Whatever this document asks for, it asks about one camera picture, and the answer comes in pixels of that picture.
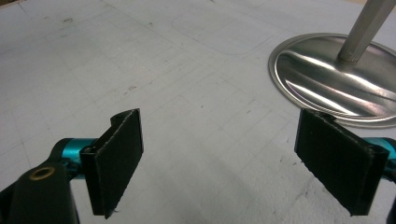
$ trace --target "black plastic mount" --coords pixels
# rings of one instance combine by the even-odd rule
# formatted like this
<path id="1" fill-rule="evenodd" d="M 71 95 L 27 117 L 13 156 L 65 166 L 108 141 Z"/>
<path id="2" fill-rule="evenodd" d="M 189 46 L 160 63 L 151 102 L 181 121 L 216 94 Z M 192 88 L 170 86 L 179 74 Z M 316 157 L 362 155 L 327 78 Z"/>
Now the black plastic mount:
<path id="1" fill-rule="evenodd" d="M 92 211 L 109 218 L 143 154 L 139 110 L 111 118 L 111 127 L 80 152 Z"/>
<path id="2" fill-rule="evenodd" d="M 139 109 L 111 118 L 111 127 L 79 156 L 95 215 L 110 217 L 143 154 Z M 63 161 L 72 138 L 60 140 L 49 157 L 0 192 L 0 223 L 79 223 Z"/>
<path id="3" fill-rule="evenodd" d="M 389 152 L 334 121 L 328 114 L 303 109 L 295 152 L 352 216 L 366 216 Z"/>
<path id="4" fill-rule="evenodd" d="M 396 224 L 396 198 L 395 201 L 393 202 L 392 209 L 390 209 L 387 219 L 387 224 Z"/>

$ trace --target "brass insert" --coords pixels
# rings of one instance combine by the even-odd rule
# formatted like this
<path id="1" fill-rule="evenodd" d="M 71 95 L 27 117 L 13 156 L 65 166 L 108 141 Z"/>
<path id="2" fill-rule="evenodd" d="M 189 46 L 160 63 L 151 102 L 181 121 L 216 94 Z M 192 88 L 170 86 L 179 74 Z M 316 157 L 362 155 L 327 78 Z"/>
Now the brass insert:
<path id="1" fill-rule="evenodd" d="M 42 180 L 53 175 L 53 173 L 55 173 L 55 168 L 52 166 L 46 166 L 35 170 L 29 175 L 29 177 L 31 180 Z"/>

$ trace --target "black rubber pad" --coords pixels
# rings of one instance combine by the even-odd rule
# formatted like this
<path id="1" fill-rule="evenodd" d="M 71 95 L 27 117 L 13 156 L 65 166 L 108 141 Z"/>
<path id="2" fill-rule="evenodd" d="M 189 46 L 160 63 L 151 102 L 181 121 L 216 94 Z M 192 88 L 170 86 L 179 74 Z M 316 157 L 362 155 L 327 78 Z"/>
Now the black rubber pad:
<path id="1" fill-rule="evenodd" d="M 92 211 L 108 218 L 122 197 L 143 154 L 139 110 L 111 118 L 111 127 L 80 152 Z"/>
<path id="2" fill-rule="evenodd" d="M 302 110 L 295 152 L 352 216 L 368 215 L 389 152 L 334 120 L 318 111 Z"/>

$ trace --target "metal pole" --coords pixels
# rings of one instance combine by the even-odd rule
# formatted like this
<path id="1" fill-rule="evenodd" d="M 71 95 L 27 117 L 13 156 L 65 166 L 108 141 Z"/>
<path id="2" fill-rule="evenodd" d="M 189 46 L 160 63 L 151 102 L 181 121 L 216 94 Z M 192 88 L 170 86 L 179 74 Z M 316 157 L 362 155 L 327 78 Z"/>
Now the metal pole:
<path id="1" fill-rule="evenodd" d="M 396 0 L 368 0 L 341 48 L 338 58 L 350 63 L 357 62 L 395 5 Z"/>

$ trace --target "metal stand base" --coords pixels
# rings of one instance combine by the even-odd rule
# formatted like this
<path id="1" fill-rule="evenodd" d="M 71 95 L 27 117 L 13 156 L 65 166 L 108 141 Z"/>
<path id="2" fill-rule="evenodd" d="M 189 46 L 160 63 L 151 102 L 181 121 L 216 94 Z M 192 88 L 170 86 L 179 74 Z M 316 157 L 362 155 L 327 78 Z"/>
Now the metal stand base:
<path id="1" fill-rule="evenodd" d="M 340 60 L 346 35 L 300 35 L 271 54 L 273 81 L 294 104 L 362 128 L 396 126 L 396 51 L 371 43 L 357 62 Z"/>

